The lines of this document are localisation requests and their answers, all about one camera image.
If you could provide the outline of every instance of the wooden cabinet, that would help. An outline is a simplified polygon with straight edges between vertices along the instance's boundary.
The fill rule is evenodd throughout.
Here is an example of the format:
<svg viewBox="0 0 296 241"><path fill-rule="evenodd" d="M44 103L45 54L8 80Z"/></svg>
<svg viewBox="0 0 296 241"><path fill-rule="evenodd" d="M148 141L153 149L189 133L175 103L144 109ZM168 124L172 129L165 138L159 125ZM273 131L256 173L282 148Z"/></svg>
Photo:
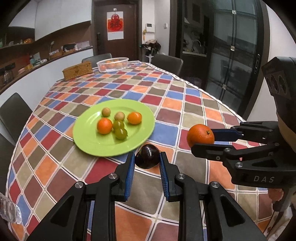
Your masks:
<svg viewBox="0 0 296 241"><path fill-rule="evenodd" d="M35 40L59 29L91 20L91 0L42 0L38 3Z"/></svg>
<svg viewBox="0 0 296 241"><path fill-rule="evenodd" d="M91 0L62 0L61 28L91 21Z"/></svg>
<svg viewBox="0 0 296 241"><path fill-rule="evenodd" d="M62 0L42 0L38 3L35 40L61 28Z"/></svg>
<svg viewBox="0 0 296 241"><path fill-rule="evenodd" d="M31 0L11 21L9 27L35 28L37 2Z"/></svg>

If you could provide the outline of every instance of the table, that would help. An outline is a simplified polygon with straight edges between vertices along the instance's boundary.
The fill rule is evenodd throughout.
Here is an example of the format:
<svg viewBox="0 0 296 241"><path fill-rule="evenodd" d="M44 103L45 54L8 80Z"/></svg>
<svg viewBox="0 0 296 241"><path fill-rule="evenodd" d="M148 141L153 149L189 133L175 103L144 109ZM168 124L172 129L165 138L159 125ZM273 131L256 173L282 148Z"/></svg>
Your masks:
<svg viewBox="0 0 296 241"><path fill-rule="evenodd" d="M123 71L95 71L70 81L61 80L33 112L16 145L7 181L7 194L19 205L23 216L23 225L12 224L19 240L28 237L76 181L97 182L126 160L127 154L90 156L73 143L75 119L90 106L117 98L146 104L156 119L155 130L146 143L165 151L171 163L196 181L218 181L264 230L272 215L267 189L232 184L221 162L195 158L186 142L186 134L194 124L230 128L243 121L241 117L177 76L136 61ZM259 145L241 140L231 144L237 149ZM126 203L116 203L115 215L118 241L177 240L178 203L165 201L158 167L136 167L131 196ZM204 213L203 225L206 232Z"/></svg>

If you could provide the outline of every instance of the dark purple fruit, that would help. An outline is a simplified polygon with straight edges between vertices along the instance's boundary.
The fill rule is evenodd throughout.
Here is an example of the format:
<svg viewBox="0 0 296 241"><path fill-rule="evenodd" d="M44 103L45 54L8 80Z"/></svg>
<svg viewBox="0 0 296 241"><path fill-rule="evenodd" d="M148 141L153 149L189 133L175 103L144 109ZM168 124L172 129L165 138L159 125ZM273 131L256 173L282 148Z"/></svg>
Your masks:
<svg viewBox="0 0 296 241"><path fill-rule="evenodd" d="M142 146L135 157L135 164L142 169L155 167L159 161L159 150L152 144L146 144Z"/></svg>

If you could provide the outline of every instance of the glass door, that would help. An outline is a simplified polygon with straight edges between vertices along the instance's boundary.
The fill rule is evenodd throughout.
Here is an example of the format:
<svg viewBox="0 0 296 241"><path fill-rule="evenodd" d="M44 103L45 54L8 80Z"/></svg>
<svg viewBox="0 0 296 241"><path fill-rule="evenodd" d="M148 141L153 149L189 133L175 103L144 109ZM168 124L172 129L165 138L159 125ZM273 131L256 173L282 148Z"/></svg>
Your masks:
<svg viewBox="0 0 296 241"><path fill-rule="evenodd" d="M243 115L258 76L263 17L257 0L214 0L214 48L206 91Z"/></svg>

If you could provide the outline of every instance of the wooden door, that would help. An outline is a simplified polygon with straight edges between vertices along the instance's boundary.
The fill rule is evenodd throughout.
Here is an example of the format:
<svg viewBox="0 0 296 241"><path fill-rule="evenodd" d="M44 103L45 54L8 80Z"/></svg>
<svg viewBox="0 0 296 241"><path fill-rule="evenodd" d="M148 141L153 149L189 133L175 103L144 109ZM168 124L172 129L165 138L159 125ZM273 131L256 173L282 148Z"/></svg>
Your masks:
<svg viewBox="0 0 296 241"><path fill-rule="evenodd" d="M107 39L107 12L123 12L123 39ZM137 8L134 4L116 4L95 6L95 31L98 54L111 53L113 58L128 57L138 60L138 45L136 39Z"/></svg>

